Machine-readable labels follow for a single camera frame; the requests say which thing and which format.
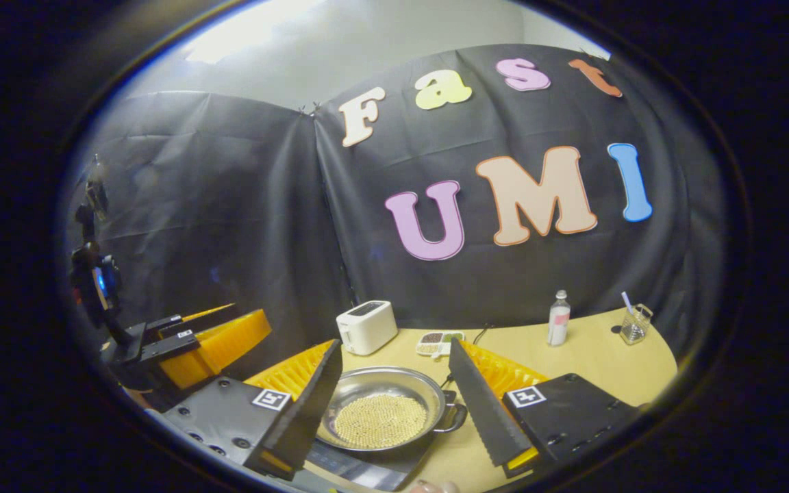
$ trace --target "table surface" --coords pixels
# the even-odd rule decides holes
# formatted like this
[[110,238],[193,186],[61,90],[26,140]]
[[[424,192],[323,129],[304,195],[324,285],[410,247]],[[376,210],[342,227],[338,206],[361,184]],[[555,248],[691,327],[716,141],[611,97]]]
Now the table surface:
[[[625,313],[623,308],[573,318],[568,322],[566,342],[557,347],[546,343],[547,324],[492,328],[477,344],[551,379],[576,372],[624,403],[638,406],[660,395],[677,374],[677,365],[669,346],[655,328],[633,346],[625,344],[619,334],[611,333],[611,327],[619,325]],[[416,354],[416,343],[428,331],[401,329],[397,337],[372,355],[357,356],[342,350],[342,371],[391,365],[412,368],[442,383],[449,374],[449,357],[442,356],[434,361]],[[462,331],[466,340],[473,341],[481,329]],[[444,388],[458,392],[454,382]],[[460,393],[456,402],[464,402]],[[376,491],[336,477],[311,462],[306,462],[304,468],[338,484],[342,490]],[[408,491],[417,480],[423,479],[435,484],[454,481],[462,493],[476,493],[519,478],[507,480],[502,468],[492,465],[469,414],[463,427],[453,433],[440,434],[434,440],[411,483],[401,491]]]

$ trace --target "glass cup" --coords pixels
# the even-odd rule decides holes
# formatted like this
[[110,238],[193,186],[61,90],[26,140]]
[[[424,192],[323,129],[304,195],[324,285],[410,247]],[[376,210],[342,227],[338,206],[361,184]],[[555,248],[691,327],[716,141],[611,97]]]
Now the glass cup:
[[620,330],[620,337],[630,346],[644,340],[651,328],[651,316],[653,316],[653,312],[641,303],[633,305],[632,312],[626,311],[626,318],[623,319]]

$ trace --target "pan handle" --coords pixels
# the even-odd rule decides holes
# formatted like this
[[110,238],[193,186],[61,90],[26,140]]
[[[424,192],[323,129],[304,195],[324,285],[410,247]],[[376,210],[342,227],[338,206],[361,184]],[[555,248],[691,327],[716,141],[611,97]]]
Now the pan handle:
[[447,407],[455,408],[455,415],[452,417],[452,424],[449,428],[435,428],[432,430],[434,433],[450,433],[450,431],[458,430],[458,428],[461,428],[461,425],[464,424],[464,419],[467,418],[467,408],[464,405],[460,405],[459,403],[447,403]]

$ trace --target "foam letter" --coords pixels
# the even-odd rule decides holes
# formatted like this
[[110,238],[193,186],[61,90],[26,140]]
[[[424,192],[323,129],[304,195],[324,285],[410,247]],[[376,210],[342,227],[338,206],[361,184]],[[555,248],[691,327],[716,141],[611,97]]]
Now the foam letter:
[[423,110],[439,108],[446,103],[461,103],[471,97],[471,88],[464,86],[455,70],[436,70],[416,81],[416,105]]
[[647,202],[644,193],[644,180],[641,169],[638,168],[638,150],[632,144],[611,144],[608,154],[620,166],[620,175],[623,177],[623,187],[626,187],[626,208],[623,209],[623,218],[636,223],[644,221],[653,213],[653,207]]
[[556,203],[560,209],[556,230],[560,233],[588,231],[598,224],[598,218],[589,210],[579,159],[580,153],[574,147],[548,149],[539,182],[508,156],[477,165],[477,175],[489,181],[498,208],[500,229],[492,238],[495,244],[506,247],[529,239],[529,228],[520,223],[517,208],[522,209],[541,236],[550,231]]
[[458,181],[441,181],[428,187],[425,194],[438,203],[444,222],[444,238],[428,241],[419,227],[416,216],[418,197],[413,192],[393,194],[386,200],[386,209],[391,210],[401,243],[410,255],[423,261],[442,261],[456,255],[464,246],[464,229],[458,214],[455,194],[460,189]]
[[501,60],[495,65],[495,70],[507,77],[504,82],[515,90],[538,90],[550,87],[550,77],[538,70],[532,70],[533,68],[535,68],[534,63],[522,58]]
[[601,70],[595,68],[594,66],[589,66],[588,63],[583,62],[583,60],[580,59],[571,60],[568,62],[568,65],[573,66],[573,68],[578,69],[580,72],[583,72],[583,75],[585,75],[595,87],[598,87],[601,92],[607,94],[608,96],[623,96],[623,93],[620,92],[618,88],[613,87],[601,78],[601,76],[604,74],[601,72]]
[[359,143],[373,133],[373,129],[364,125],[364,118],[369,122],[375,122],[379,116],[379,108],[376,107],[376,101],[381,100],[386,96],[386,91],[383,88],[372,88],[361,96],[355,99],[348,100],[341,104],[339,107],[342,116],[345,118],[345,137],[342,138],[342,146],[350,147]]

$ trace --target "straw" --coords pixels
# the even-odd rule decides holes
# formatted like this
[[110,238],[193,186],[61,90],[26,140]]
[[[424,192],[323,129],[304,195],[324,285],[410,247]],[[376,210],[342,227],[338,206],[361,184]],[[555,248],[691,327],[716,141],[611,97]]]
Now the straw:
[[626,291],[620,293],[623,295],[623,301],[626,302],[626,309],[629,311],[630,314],[635,315],[635,312],[632,309],[632,303],[629,302],[629,295],[626,294]]

